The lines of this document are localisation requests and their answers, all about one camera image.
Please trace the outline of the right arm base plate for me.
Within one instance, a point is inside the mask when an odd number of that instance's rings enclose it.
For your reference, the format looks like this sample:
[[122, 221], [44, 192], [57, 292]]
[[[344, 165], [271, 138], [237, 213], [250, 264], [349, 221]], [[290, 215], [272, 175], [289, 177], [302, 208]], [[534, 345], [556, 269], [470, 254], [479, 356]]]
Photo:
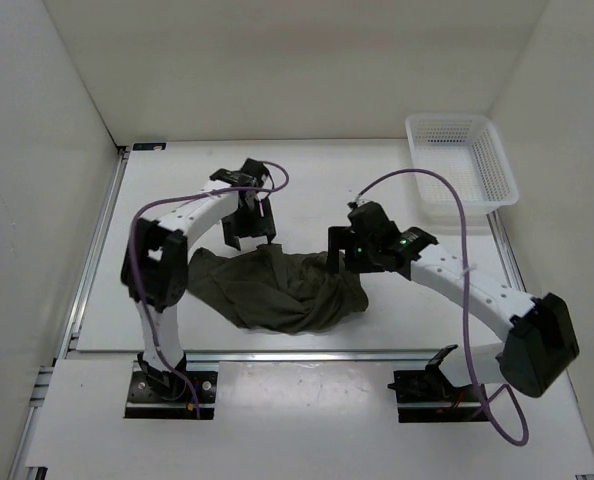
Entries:
[[424, 370], [395, 370], [388, 388], [395, 393], [399, 423], [487, 422], [472, 385], [453, 387]]

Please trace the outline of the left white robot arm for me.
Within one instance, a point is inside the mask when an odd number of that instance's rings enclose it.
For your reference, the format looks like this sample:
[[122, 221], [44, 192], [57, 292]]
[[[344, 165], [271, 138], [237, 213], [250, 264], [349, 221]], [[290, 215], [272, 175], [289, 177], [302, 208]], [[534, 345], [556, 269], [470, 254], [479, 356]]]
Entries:
[[219, 169], [198, 193], [158, 202], [171, 205], [170, 211], [149, 220], [144, 215], [155, 206], [149, 203], [131, 221], [120, 279], [141, 320], [144, 349], [138, 365], [147, 385], [166, 402], [199, 402], [177, 321], [177, 305], [188, 286], [188, 253], [216, 224], [232, 248], [243, 238], [274, 240], [269, 196], [280, 187], [273, 166], [248, 158], [238, 170]]

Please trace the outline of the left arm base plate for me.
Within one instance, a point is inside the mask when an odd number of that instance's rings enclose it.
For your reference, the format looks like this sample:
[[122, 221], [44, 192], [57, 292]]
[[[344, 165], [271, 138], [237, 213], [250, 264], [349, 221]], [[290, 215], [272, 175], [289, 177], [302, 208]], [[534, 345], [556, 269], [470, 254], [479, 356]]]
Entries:
[[190, 370], [187, 376], [196, 396], [181, 382], [182, 393], [160, 394], [149, 383], [147, 375], [133, 366], [124, 406], [125, 419], [210, 421], [214, 419], [218, 372], [216, 370]]

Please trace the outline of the olive green shorts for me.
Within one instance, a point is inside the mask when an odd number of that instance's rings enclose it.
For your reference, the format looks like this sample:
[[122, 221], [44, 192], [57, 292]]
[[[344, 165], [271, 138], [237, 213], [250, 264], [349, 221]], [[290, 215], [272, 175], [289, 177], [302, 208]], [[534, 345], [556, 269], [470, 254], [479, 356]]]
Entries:
[[329, 273], [327, 254], [288, 254], [279, 244], [222, 257], [197, 249], [187, 291], [240, 329], [283, 334], [322, 332], [367, 310], [360, 276]]

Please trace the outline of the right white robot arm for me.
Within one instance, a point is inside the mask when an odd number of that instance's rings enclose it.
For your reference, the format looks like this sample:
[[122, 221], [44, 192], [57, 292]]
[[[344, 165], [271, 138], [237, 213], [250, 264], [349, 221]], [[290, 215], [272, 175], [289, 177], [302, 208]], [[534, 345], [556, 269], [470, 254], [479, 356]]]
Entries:
[[472, 383], [507, 383], [539, 398], [579, 355], [563, 299], [552, 293], [537, 298], [465, 270], [460, 258], [417, 227], [379, 237], [333, 226], [326, 266], [332, 273], [397, 273], [466, 309], [496, 335], [493, 344], [445, 347], [427, 363], [426, 387], [437, 399]]

